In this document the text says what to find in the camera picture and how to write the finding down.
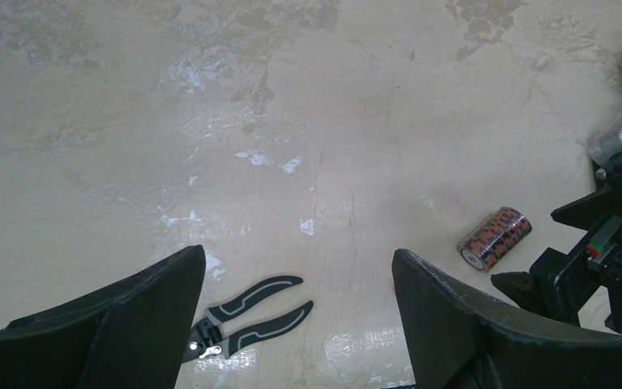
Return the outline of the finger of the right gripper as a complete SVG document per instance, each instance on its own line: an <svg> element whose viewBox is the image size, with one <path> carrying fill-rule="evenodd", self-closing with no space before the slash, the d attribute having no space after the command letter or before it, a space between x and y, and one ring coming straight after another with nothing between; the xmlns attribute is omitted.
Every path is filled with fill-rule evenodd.
<svg viewBox="0 0 622 389"><path fill-rule="evenodd" d="M491 282L495 288L529 312L544 312L545 300L535 278L526 271L494 274Z"/></svg>
<svg viewBox="0 0 622 389"><path fill-rule="evenodd" d="M551 212L555 222L585 231L603 216L622 216L622 196L609 186Z"/></svg>

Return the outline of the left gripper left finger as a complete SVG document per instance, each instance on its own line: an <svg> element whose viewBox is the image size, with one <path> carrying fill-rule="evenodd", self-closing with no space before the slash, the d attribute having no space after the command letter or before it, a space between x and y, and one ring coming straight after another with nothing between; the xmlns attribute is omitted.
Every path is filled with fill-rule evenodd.
<svg viewBox="0 0 622 389"><path fill-rule="evenodd" d="M0 330L0 388L172 388L194 319L201 246Z"/></svg>

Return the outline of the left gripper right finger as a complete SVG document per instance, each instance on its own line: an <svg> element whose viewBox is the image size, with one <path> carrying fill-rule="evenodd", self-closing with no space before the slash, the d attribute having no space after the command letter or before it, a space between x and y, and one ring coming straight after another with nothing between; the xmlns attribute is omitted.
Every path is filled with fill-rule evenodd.
<svg viewBox="0 0 622 389"><path fill-rule="evenodd" d="M418 388L622 388L622 336L511 306L410 250L391 268Z"/></svg>

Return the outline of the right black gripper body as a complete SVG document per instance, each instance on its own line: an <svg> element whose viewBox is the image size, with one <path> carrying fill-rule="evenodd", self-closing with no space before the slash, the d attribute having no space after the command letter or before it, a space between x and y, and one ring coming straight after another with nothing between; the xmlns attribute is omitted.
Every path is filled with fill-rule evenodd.
<svg viewBox="0 0 622 389"><path fill-rule="evenodd" d="M595 190L609 186L622 196L622 156L593 168ZM578 326L579 310L604 287L610 308L605 325L622 334L622 216L603 216L567 254L546 249L529 273L545 300L545 311L533 313Z"/></svg>

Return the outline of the orange chip stack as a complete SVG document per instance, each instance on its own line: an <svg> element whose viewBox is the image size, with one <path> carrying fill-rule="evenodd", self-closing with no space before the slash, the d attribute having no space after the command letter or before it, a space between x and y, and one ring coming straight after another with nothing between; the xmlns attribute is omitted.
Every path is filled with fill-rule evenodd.
<svg viewBox="0 0 622 389"><path fill-rule="evenodd" d="M489 272L531 231L521 212L500 207L457 244L457 252L474 269Z"/></svg>

